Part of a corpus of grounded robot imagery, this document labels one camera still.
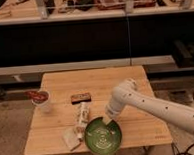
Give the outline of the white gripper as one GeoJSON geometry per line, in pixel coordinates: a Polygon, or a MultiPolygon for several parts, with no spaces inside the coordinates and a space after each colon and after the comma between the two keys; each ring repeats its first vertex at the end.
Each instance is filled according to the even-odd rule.
{"type": "Polygon", "coordinates": [[[102,121],[105,125],[108,125],[112,122],[112,119],[115,119],[122,112],[122,106],[120,104],[108,104],[106,106],[106,114],[107,116],[103,117],[102,121]]]}

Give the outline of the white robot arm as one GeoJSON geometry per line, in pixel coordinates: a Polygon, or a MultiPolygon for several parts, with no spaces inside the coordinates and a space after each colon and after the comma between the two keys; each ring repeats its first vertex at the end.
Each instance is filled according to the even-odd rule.
{"type": "Polygon", "coordinates": [[[146,96],[138,92],[133,79],[125,79],[112,89],[102,121],[109,124],[127,105],[139,108],[194,135],[194,107],[146,96]]]}

